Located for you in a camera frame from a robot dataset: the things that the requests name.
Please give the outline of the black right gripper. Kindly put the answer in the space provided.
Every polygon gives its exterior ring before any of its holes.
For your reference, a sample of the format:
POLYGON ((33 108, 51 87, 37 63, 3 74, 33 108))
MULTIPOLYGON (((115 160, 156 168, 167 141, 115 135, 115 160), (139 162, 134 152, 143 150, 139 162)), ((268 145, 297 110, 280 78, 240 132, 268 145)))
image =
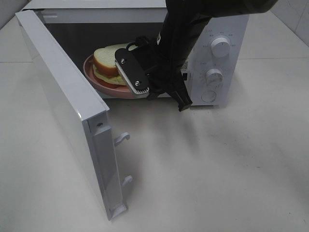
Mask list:
POLYGON ((178 103, 180 112, 188 109, 192 101, 187 92, 186 85, 181 74, 172 74, 172 64, 169 58, 159 54, 153 40, 145 36, 139 36, 130 46, 135 59, 145 71, 149 81, 148 100, 154 100, 159 95, 167 93, 178 103))

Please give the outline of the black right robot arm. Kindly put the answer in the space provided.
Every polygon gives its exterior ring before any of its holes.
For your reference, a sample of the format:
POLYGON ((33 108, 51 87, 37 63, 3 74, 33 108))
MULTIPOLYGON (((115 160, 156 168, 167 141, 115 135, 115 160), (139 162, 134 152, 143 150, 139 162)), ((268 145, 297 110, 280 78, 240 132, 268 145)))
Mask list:
POLYGON ((138 37, 133 51, 150 84, 148 100, 169 94, 179 111, 191 106, 181 68, 205 26, 212 18, 259 14, 270 10, 274 0, 168 0, 167 14, 156 39, 138 37))

